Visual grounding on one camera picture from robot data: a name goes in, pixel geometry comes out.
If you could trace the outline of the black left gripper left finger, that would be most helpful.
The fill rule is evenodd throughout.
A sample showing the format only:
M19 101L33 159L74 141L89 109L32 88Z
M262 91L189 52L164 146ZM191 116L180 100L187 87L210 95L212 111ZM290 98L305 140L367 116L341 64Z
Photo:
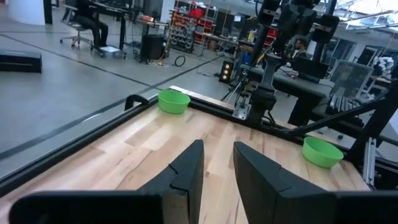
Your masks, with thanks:
M161 219L156 224L198 224L204 179L204 144L191 143L138 192L160 198Z

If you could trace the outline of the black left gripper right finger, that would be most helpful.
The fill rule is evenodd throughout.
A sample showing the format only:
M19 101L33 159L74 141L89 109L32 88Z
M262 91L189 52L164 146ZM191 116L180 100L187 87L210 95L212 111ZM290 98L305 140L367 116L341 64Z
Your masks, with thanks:
M335 196L243 142L234 171L249 224L335 224Z

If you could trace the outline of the green plastic bowl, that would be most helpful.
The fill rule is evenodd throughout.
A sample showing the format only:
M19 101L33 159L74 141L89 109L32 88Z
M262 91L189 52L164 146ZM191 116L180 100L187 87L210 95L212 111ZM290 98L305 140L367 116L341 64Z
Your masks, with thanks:
M182 114L191 99L188 95L175 90L162 90L158 94L159 108L170 114Z
M344 154L337 147L323 139L311 136L303 140L302 154L311 163L327 169L332 168L344 158Z

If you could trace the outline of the red parts shelf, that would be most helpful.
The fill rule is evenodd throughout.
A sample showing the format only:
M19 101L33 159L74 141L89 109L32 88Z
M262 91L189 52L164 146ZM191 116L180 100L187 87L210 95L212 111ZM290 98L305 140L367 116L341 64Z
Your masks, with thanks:
M169 11L169 44L172 48L193 53L194 46L207 49L211 35L216 27L218 10L209 4L189 0L175 0Z

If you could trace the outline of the person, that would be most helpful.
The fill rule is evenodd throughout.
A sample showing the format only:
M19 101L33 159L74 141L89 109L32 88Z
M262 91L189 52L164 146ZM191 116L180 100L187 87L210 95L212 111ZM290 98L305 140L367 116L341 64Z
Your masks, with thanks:
M76 0L75 7L77 12L74 15L74 21L81 24L83 28L92 31L93 43L96 47L106 47L108 25L95 19L91 5L92 2L90 0Z
M299 38L295 42L295 50L291 58L297 57L307 58L307 41L305 39Z

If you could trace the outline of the black monitor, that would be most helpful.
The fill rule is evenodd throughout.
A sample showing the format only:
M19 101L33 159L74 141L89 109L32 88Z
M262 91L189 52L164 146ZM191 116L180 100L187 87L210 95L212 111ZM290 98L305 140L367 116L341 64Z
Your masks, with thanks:
M298 72L298 77L313 83L319 83L326 77L329 65L316 62L307 58L297 57L293 61L292 68Z

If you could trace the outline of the computer tower orange lights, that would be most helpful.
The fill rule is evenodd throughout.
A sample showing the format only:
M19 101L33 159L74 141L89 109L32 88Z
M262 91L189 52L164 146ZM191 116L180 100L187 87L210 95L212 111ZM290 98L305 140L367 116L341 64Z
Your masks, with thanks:
M218 81L221 83L229 83L233 72L234 63L229 60L225 60L222 64L220 76Z

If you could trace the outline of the black keyboard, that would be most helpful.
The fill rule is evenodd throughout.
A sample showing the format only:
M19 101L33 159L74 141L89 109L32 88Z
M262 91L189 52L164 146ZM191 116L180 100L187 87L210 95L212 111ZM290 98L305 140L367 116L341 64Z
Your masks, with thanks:
M351 110L359 106L360 104L356 100L347 98L345 96L332 95L326 105L327 105L326 112L328 114L336 114L347 110Z

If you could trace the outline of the white robot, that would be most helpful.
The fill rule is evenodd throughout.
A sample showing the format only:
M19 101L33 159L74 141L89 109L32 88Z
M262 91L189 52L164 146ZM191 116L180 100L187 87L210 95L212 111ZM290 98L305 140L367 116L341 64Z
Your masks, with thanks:
M391 79L391 70L394 66L392 57L375 57L372 63L374 76Z

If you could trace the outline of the silver extrusion piece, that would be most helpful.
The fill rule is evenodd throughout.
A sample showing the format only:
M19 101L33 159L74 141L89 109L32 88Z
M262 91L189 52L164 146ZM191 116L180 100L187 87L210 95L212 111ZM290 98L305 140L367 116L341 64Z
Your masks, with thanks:
M368 185L374 185L376 163L376 140L369 138L364 149L363 179Z

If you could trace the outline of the black bin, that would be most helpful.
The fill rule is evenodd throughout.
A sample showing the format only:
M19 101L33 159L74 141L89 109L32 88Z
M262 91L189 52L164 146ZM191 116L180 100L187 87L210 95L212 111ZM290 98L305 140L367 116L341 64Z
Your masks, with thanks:
M161 34L143 35L141 39L140 58L141 62L158 60L164 51L164 36Z

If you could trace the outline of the grey office chair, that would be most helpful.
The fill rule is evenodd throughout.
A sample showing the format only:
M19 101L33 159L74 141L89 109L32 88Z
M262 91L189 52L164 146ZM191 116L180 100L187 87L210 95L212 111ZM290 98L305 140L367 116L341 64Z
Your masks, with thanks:
M60 20L62 24L65 24L69 28L72 28L73 30L77 31L77 34L74 36L68 36L68 37L61 37L59 40L60 44L63 44L65 40L71 40L71 48L76 48L80 46L81 42L84 42L89 45L93 45L93 41L90 39L87 39L86 37L83 37L81 35L82 32L87 31L87 29L83 28L83 26L77 22L74 21L74 15L77 12L77 8L70 6L68 4L65 4L65 13Z

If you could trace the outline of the black floor box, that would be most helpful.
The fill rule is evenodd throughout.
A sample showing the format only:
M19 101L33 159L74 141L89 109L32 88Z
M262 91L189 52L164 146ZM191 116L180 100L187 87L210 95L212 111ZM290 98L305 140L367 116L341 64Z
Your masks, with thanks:
M42 55L37 52L0 49L0 71L42 73Z

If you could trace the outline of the silver mounting bracket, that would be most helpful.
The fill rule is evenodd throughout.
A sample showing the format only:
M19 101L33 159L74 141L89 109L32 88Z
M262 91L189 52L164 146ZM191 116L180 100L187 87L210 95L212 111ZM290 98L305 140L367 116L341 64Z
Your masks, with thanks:
M251 110L251 94L239 93L234 104L233 117L246 120Z

